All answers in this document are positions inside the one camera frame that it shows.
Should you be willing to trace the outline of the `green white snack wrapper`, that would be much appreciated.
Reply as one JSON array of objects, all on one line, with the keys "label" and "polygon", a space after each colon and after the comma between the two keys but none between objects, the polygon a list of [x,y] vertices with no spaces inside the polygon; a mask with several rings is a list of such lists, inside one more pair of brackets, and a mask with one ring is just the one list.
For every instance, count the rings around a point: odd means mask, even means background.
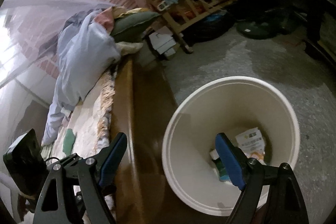
[{"label": "green white snack wrapper", "polygon": [[66,134],[63,140],[63,153],[66,156],[71,155],[72,149],[76,140],[76,135],[71,128],[66,130]]}]

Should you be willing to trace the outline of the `white printed packet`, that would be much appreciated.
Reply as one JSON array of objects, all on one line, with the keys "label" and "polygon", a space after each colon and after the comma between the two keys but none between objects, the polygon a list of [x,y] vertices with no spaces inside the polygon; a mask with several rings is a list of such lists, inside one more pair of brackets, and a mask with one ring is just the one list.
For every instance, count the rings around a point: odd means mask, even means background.
[{"label": "white printed packet", "polygon": [[238,147],[248,158],[255,158],[264,164],[265,140],[261,131],[255,127],[235,136]]}]

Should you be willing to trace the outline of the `pink fringed bed blanket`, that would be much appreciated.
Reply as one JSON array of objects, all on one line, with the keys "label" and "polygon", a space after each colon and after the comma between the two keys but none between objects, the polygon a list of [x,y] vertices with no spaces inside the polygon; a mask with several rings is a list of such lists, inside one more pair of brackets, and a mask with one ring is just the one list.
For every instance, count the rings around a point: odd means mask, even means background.
[{"label": "pink fringed bed blanket", "polygon": [[56,159],[66,157],[63,144],[69,129],[75,136],[71,152],[82,158],[96,155],[101,149],[108,147],[116,74],[105,71],[85,100],[77,104],[68,125],[59,129],[56,141],[42,147],[42,158],[48,165]]}]

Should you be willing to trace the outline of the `light blue duvet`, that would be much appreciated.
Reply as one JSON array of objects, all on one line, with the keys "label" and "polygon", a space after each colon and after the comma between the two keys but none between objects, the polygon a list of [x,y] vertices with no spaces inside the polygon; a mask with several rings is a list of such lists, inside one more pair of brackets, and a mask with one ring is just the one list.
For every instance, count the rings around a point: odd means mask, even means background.
[{"label": "light blue duvet", "polygon": [[64,112],[74,111],[121,53],[105,27],[95,21],[104,9],[98,7],[71,16],[58,36],[59,75],[49,108],[42,145],[56,140]]}]

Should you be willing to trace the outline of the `white cardboard boxes stack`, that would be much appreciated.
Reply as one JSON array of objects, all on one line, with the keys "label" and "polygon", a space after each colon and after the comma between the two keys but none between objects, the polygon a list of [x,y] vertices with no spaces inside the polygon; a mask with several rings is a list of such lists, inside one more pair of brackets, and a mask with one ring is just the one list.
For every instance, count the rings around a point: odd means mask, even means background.
[{"label": "white cardboard boxes stack", "polygon": [[175,47],[178,45],[173,38],[173,33],[167,26],[156,31],[151,28],[145,35],[144,40],[156,61],[169,61],[176,54]]}]

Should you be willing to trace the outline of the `black fan base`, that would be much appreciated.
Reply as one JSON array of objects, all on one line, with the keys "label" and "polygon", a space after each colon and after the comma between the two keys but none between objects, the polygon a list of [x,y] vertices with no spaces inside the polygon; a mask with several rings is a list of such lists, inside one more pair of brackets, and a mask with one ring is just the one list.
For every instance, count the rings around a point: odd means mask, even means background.
[{"label": "black fan base", "polygon": [[237,24],[236,30],[249,39],[270,39],[280,34],[280,28],[274,22],[268,21],[243,21]]}]

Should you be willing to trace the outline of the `dark green pillow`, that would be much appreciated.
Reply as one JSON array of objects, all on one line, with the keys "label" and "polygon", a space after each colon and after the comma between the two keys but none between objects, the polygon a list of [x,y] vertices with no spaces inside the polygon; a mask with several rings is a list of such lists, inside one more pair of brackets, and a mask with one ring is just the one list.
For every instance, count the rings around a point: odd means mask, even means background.
[{"label": "dark green pillow", "polygon": [[127,14],[114,20],[111,36],[123,36],[144,32],[161,15],[153,11]]}]

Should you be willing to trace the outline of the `white mosquito net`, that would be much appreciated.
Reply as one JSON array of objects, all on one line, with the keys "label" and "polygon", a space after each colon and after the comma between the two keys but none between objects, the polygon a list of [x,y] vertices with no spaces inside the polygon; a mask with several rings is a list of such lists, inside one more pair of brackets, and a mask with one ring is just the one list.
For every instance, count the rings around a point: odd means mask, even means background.
[{"label": "white mosquito net", "polygon": [[50,61],[64,23],[80,11],[110,7],[103,0],[4,0],[1,4],[1,86],[34,63]]}]

